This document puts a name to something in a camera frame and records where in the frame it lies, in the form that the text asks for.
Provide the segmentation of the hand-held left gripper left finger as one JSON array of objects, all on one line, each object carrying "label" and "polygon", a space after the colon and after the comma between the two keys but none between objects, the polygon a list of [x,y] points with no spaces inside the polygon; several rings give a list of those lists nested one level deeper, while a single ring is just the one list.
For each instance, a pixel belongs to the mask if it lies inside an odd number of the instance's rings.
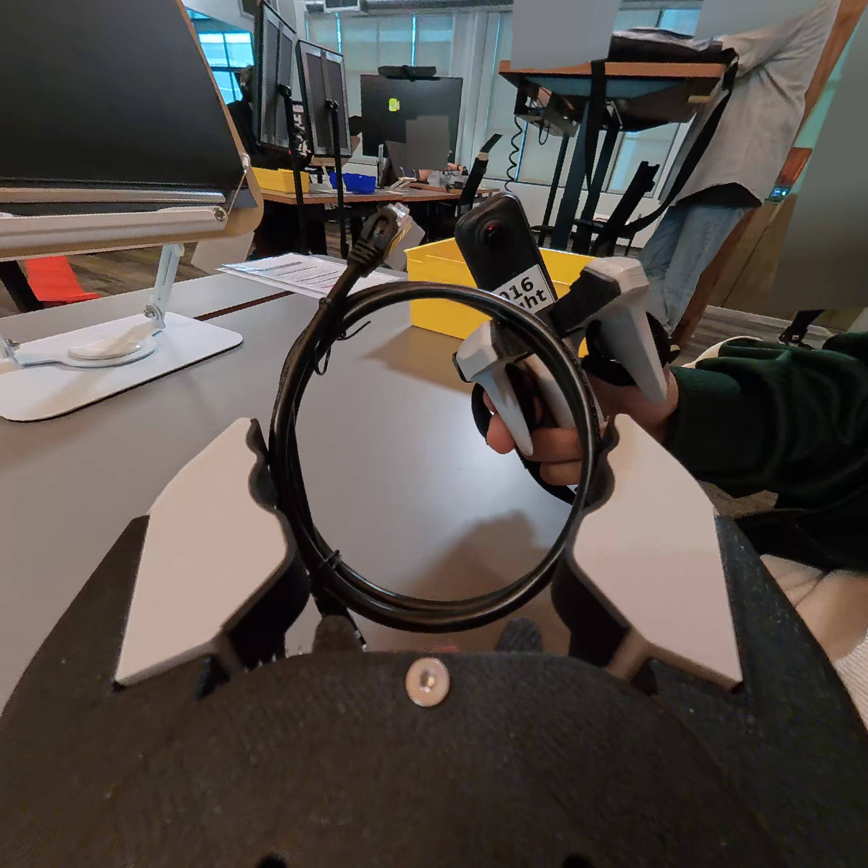
[{"label": "hand-held left gripper left finger", "polygon": [[148,512],[114,682],[204,656],[228,674],[283,657],[309,594],[297,552],[259,422],[239,418]]}]

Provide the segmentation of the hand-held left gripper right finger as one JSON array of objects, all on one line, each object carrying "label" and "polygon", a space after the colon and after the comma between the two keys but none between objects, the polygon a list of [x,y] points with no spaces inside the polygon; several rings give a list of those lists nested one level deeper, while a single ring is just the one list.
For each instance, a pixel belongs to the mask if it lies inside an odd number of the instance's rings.
[{"label": "hand-held left gripper right finger", "polygon": [[551,585],[569,655],[624,681],[657,660],[722,689],[740,684],[716,515],[667,450],[614,418]]}]

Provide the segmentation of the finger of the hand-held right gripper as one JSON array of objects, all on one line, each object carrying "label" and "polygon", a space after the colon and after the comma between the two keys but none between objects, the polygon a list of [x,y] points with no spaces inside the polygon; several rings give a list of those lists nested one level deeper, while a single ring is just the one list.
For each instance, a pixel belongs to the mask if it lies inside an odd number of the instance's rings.
[{"label": "finger of the hand-held right gripper", "polygon": [[647,312],[649,286],[641,263],[631,258],[596,258],[580,273],[580,299],[590,316],[586,327],[587,360],[599,378],[635,385],[645,398],[661,403],[667,396],[665,363],[656,340],[658,329]]},{"label": "finger of the hand-held right gripper", "polygon": [[533,456],[532,430],[537,426],[536,383],[525,363],[530,347],[524,338],[496,320],[484,322],[466,338],[453,357],[467,383],[487,394],[509,430],[515,447]]}]

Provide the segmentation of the person's right forearm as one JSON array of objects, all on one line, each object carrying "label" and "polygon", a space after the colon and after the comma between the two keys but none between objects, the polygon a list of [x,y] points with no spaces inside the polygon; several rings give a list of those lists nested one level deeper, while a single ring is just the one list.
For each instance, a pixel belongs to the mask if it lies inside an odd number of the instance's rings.
[{"label": "person's right forearm", "polygon": [[866,519],[865,332],[819,349],[733,339],[672,374],[679,398],[665,445],[698,480]]}]

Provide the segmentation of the black monitor on arm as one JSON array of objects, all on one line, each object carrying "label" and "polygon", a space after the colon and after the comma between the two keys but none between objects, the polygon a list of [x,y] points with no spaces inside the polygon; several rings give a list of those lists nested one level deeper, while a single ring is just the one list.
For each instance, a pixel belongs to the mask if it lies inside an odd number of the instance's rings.
[{"label": "black monitor on arm", "polygon": [[254,130],[260,146],[292,147],[292,85],[298,35],[269,2],[255,16]]},{"label": "black monitor on arm", "polygon": [[309,151],[348,160],[353,149],[344,57],[301,39],[296,53]]}]

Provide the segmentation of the orange plastic object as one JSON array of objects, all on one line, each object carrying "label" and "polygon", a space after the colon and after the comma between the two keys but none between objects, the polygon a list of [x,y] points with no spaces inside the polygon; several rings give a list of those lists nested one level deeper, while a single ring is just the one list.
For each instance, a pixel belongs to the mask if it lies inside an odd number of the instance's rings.
[{"label": "orange plastic object", "polygon": [[45,307],[63,307],[100,298],[98,293],[81,288],[66,257],[28,259],[23,269],[32,292]]}]

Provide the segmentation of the person's right hand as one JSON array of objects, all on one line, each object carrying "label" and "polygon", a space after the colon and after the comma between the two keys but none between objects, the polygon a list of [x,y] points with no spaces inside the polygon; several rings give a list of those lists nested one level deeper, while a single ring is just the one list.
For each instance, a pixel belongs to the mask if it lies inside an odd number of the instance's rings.
[{"label": "person's right hand", "polygon": [[[648,400],[635,385],[612,385],[589,373],[587,379],[601,408],[604,422],[618,415],[627,415],[655,440],[662,443],[678,407],[679,389],[669,370],[664,371],[667,397],[662,402]],[[516,445],[507,426],[495,411],[491,398],[483,394],[488,410],[493,412],[486,441],[499,454],[516,450]],[[536,408],[537,428],[531,432],[534,450],[532,458],[540,465],[543,482],[553,486],[574,487],[580,481],[583,451],[576,429],[556,428],[546,412]]]}]

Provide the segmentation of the black office chair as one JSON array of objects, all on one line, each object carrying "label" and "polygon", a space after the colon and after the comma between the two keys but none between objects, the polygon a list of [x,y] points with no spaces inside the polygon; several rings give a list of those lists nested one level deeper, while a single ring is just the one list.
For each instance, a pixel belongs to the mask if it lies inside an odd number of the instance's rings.
[{"label": "black office chair", "polygon": [[488,163],[490,160],[491,150],[503,137],[500,133],[495,133],[481,147],[476,155],[472,168],[464,181],[461,195],[458,201],[459,211],[467,212],[472,209],[476,194],[480,188],[483,178],[486,174]]}]

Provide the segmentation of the dark green jacket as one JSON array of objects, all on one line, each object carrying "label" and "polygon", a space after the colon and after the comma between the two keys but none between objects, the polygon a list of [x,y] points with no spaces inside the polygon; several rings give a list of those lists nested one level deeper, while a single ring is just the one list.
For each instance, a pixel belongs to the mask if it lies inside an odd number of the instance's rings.
[{"label": "dark green jacket", "polygon": [[824,571],[867,570],[866,502],[770,509],[735,520],[756,552]]}]

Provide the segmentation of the black monitor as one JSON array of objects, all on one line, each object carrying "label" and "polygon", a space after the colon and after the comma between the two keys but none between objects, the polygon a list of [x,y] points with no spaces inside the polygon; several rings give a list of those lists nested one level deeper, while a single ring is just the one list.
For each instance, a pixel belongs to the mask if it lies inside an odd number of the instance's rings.
[{"label": "black monitor", "polygon": [[363,155],[377,160],[377,184],[458,162],[463,81],[459,77],[360,78]]}]

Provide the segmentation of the black standing desk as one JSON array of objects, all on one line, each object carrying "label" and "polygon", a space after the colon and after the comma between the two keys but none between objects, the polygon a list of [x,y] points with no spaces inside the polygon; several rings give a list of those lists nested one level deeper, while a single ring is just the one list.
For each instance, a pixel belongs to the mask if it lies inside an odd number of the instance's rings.
[{"label": "black standing desk", "polygon": [[[658,28],[617,31],[609,54],[556,69],[520,69],[501,61],[498,72],[516,88],[515,119],[562,137],[538,245],[579,255],[611,255],[617,241],[632,242],[673,204],[706,152],[730,101],[739,56],[721,40],[695,40]],[[619,137],[701,123],[687,154],[673,165],[657,209],[634,217],[660,166],[644,160],[605,220],[595,218]]]}]

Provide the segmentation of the laminated paper sheet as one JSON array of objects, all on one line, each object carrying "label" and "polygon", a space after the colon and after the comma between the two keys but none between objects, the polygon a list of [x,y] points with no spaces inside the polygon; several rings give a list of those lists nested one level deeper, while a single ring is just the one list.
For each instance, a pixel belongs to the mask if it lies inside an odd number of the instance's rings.
[{"label": "laminated paper sheet", "polygon": [[267,287],[311,298],[325,298],[346,270],[342,259],[293,253],[224,265],[218,271],[238,275]]}]

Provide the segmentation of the white monitor stand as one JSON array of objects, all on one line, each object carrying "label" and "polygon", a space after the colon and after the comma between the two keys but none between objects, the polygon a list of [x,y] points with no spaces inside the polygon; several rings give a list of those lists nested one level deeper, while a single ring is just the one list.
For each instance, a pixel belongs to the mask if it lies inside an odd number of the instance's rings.
[{"label": "white monitor stand", "polygon": [[235,331],[168,311],[183,253],[163,246],[140,314],[25,343],[2,338],[1,417],[59,418],[240,346]]}]

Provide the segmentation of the tan backed monitor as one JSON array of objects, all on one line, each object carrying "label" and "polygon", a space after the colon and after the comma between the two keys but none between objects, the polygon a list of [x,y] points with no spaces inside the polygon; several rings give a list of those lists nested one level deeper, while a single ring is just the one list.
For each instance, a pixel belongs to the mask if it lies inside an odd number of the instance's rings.
[{"label": "tan backed monitor", "polygon": [[181,2],[1,3],[2,261],[251,233],[263,196]]}]

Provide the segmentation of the wooden post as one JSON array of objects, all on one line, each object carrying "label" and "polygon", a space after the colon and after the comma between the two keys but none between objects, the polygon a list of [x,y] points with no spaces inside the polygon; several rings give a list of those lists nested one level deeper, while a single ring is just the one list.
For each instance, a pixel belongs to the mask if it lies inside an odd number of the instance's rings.
[{"label": "wooden post", "polygon": [[765,314],[771,310],[772,287],[784,240],[797,204],[813,148],[826,121],[853,35],[866,10],[865,1],[843,1],[831,27],[805,97],[805,111],[794,145],[778,175],[782,196],[771,196],[743,217],[701,275],[674,330],[682,348],[710,307]]}]

